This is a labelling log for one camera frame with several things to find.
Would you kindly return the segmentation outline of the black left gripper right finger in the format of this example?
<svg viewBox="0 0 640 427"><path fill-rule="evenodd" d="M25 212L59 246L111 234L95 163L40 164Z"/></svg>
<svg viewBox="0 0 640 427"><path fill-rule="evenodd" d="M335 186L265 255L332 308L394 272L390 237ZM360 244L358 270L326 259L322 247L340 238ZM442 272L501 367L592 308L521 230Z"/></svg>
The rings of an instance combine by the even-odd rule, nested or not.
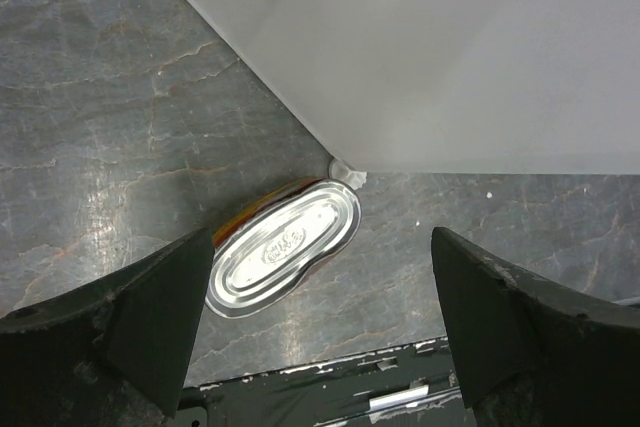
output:
<svg viewBox="0 0 640 427"><path fill-rule="evenodd" d="M464 405L479 426L636 426L639 300L606 301L444 227L431 256Z"/></svg>

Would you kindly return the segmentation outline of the white cube cabinet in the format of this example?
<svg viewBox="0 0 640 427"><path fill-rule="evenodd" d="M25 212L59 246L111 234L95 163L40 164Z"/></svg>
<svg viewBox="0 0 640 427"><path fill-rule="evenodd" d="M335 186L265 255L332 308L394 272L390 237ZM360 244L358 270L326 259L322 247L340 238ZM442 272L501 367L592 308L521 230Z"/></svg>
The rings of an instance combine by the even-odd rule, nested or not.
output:
<svg viewBox="0 0 640 427"><path fill-rule="evenodd" d="M639 170L639 0L187 1L354 169Z"/></svg>

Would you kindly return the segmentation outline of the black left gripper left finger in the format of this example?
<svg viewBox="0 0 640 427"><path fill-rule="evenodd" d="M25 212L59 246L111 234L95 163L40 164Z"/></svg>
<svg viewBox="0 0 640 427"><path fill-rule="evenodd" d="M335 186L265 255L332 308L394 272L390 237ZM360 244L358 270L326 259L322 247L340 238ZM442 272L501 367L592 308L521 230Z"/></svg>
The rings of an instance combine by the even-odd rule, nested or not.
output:
<svg viewBox="0 0 640 427"><path fill-rule="evenodd" d="M1 319L4 426L164 426L176 415L212 267L193 231Z"/></svg>

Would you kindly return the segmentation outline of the silver oval fish tin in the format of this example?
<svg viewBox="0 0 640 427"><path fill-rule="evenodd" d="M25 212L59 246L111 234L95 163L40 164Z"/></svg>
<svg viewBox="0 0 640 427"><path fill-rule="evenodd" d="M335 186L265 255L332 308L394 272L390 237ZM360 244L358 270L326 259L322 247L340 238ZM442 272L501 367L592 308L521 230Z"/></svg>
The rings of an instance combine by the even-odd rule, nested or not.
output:
<svg viewBox="0 0 640 427"><path fill-rule="evenodd" d="M267 194L213 235L205 305L226 319L265 310L342 251L361 216L357 193L338 180L303 178Z"/></svg>

